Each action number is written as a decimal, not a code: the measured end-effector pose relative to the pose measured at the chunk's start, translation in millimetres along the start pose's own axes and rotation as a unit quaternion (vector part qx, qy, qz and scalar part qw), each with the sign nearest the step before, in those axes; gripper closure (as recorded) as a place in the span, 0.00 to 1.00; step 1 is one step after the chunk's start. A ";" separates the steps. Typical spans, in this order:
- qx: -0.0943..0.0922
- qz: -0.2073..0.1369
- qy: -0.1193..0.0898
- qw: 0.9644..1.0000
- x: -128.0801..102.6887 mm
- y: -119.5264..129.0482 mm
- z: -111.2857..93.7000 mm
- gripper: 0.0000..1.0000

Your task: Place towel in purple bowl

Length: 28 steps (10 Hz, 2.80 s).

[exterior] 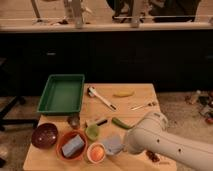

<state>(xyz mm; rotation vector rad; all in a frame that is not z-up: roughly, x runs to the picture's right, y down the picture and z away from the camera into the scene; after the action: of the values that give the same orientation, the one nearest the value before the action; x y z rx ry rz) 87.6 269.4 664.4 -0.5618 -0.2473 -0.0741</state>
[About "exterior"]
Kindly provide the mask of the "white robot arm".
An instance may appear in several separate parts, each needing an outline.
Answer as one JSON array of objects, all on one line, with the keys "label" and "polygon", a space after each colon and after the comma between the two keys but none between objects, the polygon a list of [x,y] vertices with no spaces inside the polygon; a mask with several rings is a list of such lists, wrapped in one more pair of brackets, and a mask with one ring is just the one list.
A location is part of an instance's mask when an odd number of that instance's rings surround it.
[{"label": "white robot arm", "polygon": [[144,150],[161,154],[197,171],[213,171],[213,144],[186,139],[166,131],[168,119],[161,112],[148,112],[124,136],[130,154]]}]

